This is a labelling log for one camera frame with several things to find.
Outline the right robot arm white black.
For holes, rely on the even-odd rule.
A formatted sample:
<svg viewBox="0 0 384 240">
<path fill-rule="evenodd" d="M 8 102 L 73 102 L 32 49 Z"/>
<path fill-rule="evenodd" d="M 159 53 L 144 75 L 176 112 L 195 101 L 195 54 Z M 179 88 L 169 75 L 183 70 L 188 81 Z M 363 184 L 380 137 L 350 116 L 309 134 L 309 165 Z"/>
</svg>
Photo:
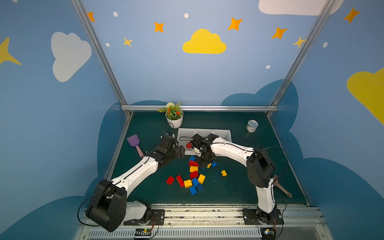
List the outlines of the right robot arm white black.
<svg viewBox="0 0 384 240">
<path fill-rule="evenodd" d="M 277 209 L 273 191 L 275 166 L 265 149 L 240 146 L 215 134 L 207 137 L 195 134 L 190 143 L 197 153 L 197 163 L 202 168 L 214 163 L 218 155 L 244 165 L 249 181 L 257 190 L 259 212 L 271 215 Z"/>
</svg>

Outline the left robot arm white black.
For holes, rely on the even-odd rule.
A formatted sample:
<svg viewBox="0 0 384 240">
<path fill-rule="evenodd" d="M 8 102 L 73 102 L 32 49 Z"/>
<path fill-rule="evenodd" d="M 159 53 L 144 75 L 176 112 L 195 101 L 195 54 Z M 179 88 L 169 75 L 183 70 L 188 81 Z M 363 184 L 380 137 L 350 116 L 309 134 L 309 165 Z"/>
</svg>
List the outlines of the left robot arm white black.
<svg viewBox="0 0 384 240">
<path fill-rule="evenodd" d="M 96 186 L 86 210 L 86 217 L 95 222 L 92 227 L 115 231 L 122 223 L 154 224 L 152 206 L 144 201 L 128 202 L 128 196 L 147 177 L 173 159 L 185 157 L 185 148 L 175 137 L 163 135 L 155 150 L 149 151 L 130 170 L 108 181 L 102 179 Z"/>
</svg>

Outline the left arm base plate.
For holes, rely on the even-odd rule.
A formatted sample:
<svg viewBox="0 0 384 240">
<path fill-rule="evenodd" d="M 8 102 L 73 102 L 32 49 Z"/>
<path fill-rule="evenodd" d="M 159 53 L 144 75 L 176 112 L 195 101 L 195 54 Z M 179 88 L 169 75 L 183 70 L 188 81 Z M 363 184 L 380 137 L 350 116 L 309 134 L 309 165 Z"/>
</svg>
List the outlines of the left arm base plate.
<svg viewBox="0 0 384 240">
<path fill-rule="evenodd" d="M 124 226 L 149 226 L 152 224 L 162 226 L 165 220 L 165 210 L 151 210 L 146 212 L 144 216 L 139 220 L 128 220 L 124 221 Z"/>
</svg>

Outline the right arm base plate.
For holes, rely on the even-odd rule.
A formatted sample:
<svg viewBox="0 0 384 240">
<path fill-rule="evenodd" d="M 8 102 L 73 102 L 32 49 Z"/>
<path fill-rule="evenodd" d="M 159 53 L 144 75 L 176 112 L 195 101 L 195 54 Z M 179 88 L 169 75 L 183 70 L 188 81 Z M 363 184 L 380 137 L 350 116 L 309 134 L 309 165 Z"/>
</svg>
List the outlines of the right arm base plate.
<svg viewBox="0 0 384 240">
<path fill-rule="evenodd" d="M 279 209 L 273 209 L 271 213 L 265 213 L 259 208 L 242 209 L 245 225 L 283 225 L 283 215 Z"/>
</svg>

